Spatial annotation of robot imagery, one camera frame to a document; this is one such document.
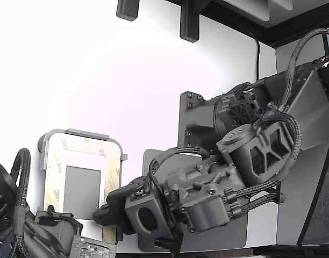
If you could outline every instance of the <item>power cord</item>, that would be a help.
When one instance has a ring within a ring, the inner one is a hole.
[[[256,81],[258,81],[259,80],[260,43],[252,32],[248,31],[248,34],[251,35],[252,38],[256,42],[256,47],[257,47],[257,49],[256,49]]]

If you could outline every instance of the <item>dark panel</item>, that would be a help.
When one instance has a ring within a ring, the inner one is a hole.
[[[181,5],[180,0],[167,1]],[[252,33],[260,42],[274,48],[300,39],[315,28],[329,27],[329,3],[293,17],[269,29],[214,1],[210,2],[203,9],[201,15],[243,34],[250,35]]]
[[[300,39],[315,28],[329,27],[329,3],[286,20],[268,30],[269,45],[277,48]]]

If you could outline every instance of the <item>braided cable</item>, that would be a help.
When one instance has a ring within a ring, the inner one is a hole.
[[[305,35],[298,43],[298,45],[296,46],[294,52],[292,53],[289,65],[288,65],[288,69],[286,71],[285,77],[286,77],[286,82],[287,82],[287,86],[285,89],[285,93],[284,96],[282,98],[282,100],[280,101],[279,105],[278,105],[278,109],[280,111],[284,111],[286,110],[286,105],[289,101],[290,95],[291,95],[291,91],[292,91],[292,84],[294,82],[294,74],[295,74],[295,68],[296,68],[296,63],[297,63],[297,59],[299,57],[299,54],[301,53],[303,47],[305,46],[305,44],[313,37],[315,37],[316,35],[319,34],[327,34],[329,35],[329,29],[327,28],[317,28],[316,30],[313,30],[311,32],[309,32],[307,35]]]

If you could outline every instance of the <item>bolt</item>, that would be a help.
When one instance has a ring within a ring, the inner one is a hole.
[[[177,191],[176,189],[172,189],[172,191],[170,192],[170,194],[171,194],[172,196],[177,195],[177,193],[178,193],[178,191]]]

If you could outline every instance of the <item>robotic arm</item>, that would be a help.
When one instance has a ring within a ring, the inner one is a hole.
[[[225,226],[269,202],[282,203],[280,184],[300,150],[329,142],[329,56],[296,67],[307,34],[292,54],[288,70],[253,84],[243,83],[205,101],[185,92],[180,99],[178,147],[153,159],[146,176],[109,193],[107,204],[93,214],[98,224],[117,225],[178,256],[180,223],[192,234]],[[197,164],[156,172],[177,154],[202,157]],[[0,165],[0,241],[5,257],[79,257],[99,251],[114,257],[116,246],[80,236],[72,214],[39,213],[71,225],[60,240],[28,209],[30,154],[22,149],[9,175]],[[20,184],[15,185],[19,171]],[[259,192],[267,194],[251,201]]]
[[[329,56],[295,67],[305,43],[321,33],[329,30],[301,40],[286,72],[238,85],[209,101],[183,93],[178,147],[154,158],[146,176],[111,192],[108,204],[93,214],[95,221],[137,233],[176,256],[183,238],[179,223],[197,234],[265,203],[282,203],[279,186],[299,151],[329,141]],[[202,160],[168,171],[159,182],[160,165],[183,153]],[[262,191],[268,194],[250,201]]]

